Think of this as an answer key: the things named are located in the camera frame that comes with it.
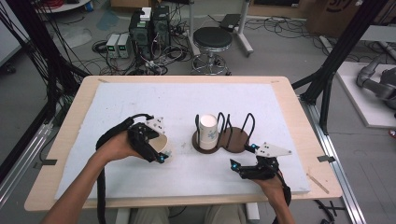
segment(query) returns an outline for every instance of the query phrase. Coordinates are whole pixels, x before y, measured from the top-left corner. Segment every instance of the mug holder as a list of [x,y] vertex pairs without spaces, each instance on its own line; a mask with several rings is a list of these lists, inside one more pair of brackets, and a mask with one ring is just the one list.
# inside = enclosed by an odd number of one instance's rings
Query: mug holder
[[[244,131],[245,125],[248,122],[248,118],[251,117],[252,119],[252,127],[250,130],[249,135]],[[224,115],[219,112],[218,114],[218,124],[219,124],[219,119],[222,118],[222,123],[221,123],[221,130],[219,132],[219,138],[218,142],[216,143],[216,146],[213,147],[212,149],[202,149],[199,146],[199,141],[197,139],[200,138],[200,130],[199,130],[199,115],[195,116],[195,126],[197,128],[197,131],[192,135],[192,145],[193,147],[204,154],[212,154],[215,153],[216,151],[219,150],[219,148],[223,147],[229,152],[232,153],[240,153],[245,150],[245,145],[248,145],[248,141],[250,139],[250,136],[253,134],[254,131],[254,126],[255,126],[255,119],[251,113],[247,114],[247,117],[245,118],[244,125],[242,126],[242,129],[233,127],[231,122],[230,122],[230,114],[227,116],[227,120],[225,120]]]

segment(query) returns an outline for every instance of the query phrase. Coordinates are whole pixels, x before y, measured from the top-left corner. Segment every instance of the round stool seat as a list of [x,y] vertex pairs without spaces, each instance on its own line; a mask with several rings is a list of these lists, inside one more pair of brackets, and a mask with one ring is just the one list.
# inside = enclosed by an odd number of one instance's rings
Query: round stool seat
[[219,27],[203,27],[194,32],[193,41],[198,48],[222,50],[231,45],[233,37]]

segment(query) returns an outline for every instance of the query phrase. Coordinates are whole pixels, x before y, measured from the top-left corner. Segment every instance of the forearm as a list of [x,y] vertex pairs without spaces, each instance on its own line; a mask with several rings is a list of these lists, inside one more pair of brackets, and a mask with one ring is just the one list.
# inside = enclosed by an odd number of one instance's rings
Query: forearm
[[105,165],[106,160],[100,153],[93,154],[78,177],[52,206],[41,223],[77,223],[82,206]]
[[279,224],[294,224],[294,218],[286,202],[270,202]]

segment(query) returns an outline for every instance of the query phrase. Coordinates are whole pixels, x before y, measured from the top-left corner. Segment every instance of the black box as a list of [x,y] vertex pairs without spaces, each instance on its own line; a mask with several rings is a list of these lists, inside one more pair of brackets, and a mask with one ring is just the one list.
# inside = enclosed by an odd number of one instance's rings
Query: black box
[[131,18],[129,24],[129,34],[132,39],[134,53],[141,54],[146,60],[152,59],[152,25],[151,21],[140,20],[140,10],[137,10]]
[[220,23],[220,27],[228,32],[232,32],[233,28],[241,19],[241,14],[227,14]]
[[254,0],[256,5],[297,7],[300,0]]
[[154,41],[163,49],[171,45],[169,6],[155,7],[152,13],[152,23],[154,27]]

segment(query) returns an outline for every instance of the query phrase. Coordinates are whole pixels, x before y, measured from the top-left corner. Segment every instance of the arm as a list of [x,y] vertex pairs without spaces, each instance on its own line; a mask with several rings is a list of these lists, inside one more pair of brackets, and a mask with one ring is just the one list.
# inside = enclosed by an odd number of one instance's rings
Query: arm
[[268,198],[268,202],[274,208],[277,220],[280,224],[294,224],[294,218],[289,210],[288,205],[283,195],[282,183],[277,176],[267,180],[253,180],[258,184],[265,196]]
[[91,193],[93,184],[102,169],[110,161],[129,156],[140,157],[128,144],[127,132],[122,132],[104,143],[90,157],[85,167],[48,211],[41,223],[77,223],[82,205]]

